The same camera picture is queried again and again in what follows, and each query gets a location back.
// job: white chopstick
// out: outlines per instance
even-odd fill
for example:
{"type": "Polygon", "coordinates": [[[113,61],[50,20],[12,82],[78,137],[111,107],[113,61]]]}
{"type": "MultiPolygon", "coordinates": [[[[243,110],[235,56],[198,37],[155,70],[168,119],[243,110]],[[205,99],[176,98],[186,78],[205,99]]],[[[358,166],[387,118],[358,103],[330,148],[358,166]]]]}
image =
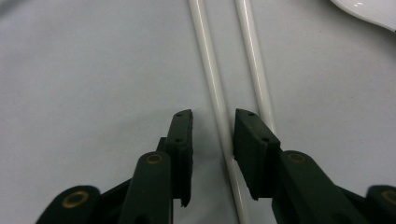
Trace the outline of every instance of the white chopstick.
{"type": "Polygon", "coordinates": [[[218,65],[216,62],[212,37],[207,24],[205,4],[203,0],[189,0],[195,32],[204,62],[207,85],[209,87],[212,105],[215,111],[216,122],[218,124],[221,147],[227,164],[231,187],[233,189],[233,199],[238,213],[239,223],[250,223],[248,208],[246,205],[246,194],[241,189],[245,186],[245,180],[238,171],[236,161],[233,159],[233,140],[228,120],[228,113],[224,102],[224,96],[219,79],[218,65]]]}
{"type": "Polygon", "coordinates": [[[262,54],[260,53],[259,41],[251,11],[250,0],[235,0],[238,11],[239,22],[241,23],[242,34],[245,40],[247,58],[250,65],[250,72],[253,78],[254,90],[256,92],[257,103],[259,105],[260,117],[264,123],[276,132],[271,98],[268,90],[267,78],[262,66],[262,54]]]}

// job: gray table surface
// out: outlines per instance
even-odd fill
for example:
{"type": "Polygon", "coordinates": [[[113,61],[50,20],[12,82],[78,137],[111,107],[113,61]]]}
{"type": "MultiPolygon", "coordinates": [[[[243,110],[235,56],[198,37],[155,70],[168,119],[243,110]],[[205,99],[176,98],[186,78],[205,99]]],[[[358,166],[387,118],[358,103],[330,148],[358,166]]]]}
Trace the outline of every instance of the gray table surface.
{"type": "MultiPolygon", "coordinates": [[[[329,0],[252,0],[284,150],[364,195],[396,186],[396,35],[329,0]]],[[[229,108],[257,111],[231,0],[206,0],[229,108]]],[[[130,178],[194,115],[192,197],[175,223],[237,223],[186,0],[0,2],[0,217],[34,223],[64,189],[130,178]]],[[[276,223],[270,200],[252,223],[276,223]]]]}

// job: white metal rod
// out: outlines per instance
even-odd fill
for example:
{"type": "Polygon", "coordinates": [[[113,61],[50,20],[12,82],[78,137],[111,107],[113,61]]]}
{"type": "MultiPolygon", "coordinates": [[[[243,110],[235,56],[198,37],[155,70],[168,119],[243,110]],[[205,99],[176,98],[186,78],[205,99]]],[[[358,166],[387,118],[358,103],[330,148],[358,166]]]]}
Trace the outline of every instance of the white metal rod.
{"type": "Polygon", "coordinates": [[[212,37],[207,24],[205,4],[203,0],[189,0],[192,19],[195,26],[202,60],[204,63],[207,85],[215,111],[216,122],[218,124],[221,147],[224,159],[227,164],[228,174],[233,189],[233,199],[238,213],[239,223],[250,223],[248,208],[246,205],[246,194],[241,189],[245,186],[245,180],[238,173],[237,163],[233,159],[233,141],[228,120],[228,113],[224,102],[224,96],[219,79],[219,71],[213,50],[212,37]]]}
{"type": "Polygon", "coordinates": [[[276,132],[273,109],[271,106],[270,92],[268,90],[267,78],[262,66],[262,55],[260,53],[259,40],[253,20],[253,13],[249,0],[235,0],[241,23],[242,34],[245,40],[247,58],[250,65],[250,73],[253,78],[254,90],[259,105],[260,116],[264,123],[276,132]]]}

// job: brass screw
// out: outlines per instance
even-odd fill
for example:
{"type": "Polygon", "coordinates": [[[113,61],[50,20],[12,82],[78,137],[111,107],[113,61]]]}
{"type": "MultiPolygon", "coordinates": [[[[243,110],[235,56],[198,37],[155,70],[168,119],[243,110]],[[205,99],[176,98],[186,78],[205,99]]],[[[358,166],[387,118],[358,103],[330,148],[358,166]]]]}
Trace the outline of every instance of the brass screw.
{"type": "Polygon", "coordinates": [[[146,162],[148,164],[161,163],[161,162],[163,162],[163,156],[158,155],[158,154],[149,155],[148,158],[146,159],[146,162]]]}
{"type": "Polygon", "coordinates": [[[396,205],[396,191],[394,190],[385,190],[381,193],[382,197],[387,200],[389,203],[393,203],[396,205]]]}
{"type": "Polygon", "coordinates": [[[289,161],[292,161],[294,163],[305,163],[306,162],[306,158],[303,155],[297,154],[297,153],[291,153],[288,155],[288,159],[289,161]]]}
{"type": "Polygon", "coordinates": [[[85,190],[79,190],[67,195],[62,202],[62,206],[65,208],[74,208],[87,202],[90,194],[85,190]]]}

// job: white ceramic dish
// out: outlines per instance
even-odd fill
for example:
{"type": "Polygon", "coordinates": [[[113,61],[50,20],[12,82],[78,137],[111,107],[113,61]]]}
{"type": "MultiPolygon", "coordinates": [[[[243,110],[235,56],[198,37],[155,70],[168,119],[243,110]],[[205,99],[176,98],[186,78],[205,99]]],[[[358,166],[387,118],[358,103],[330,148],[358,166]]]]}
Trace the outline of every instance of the white ceramic dish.
{"type": "Polygon", "coordinates": [[[345,12],[385,27],[392,32],[396,31],[396,0],[332,0],[345,12]]]}

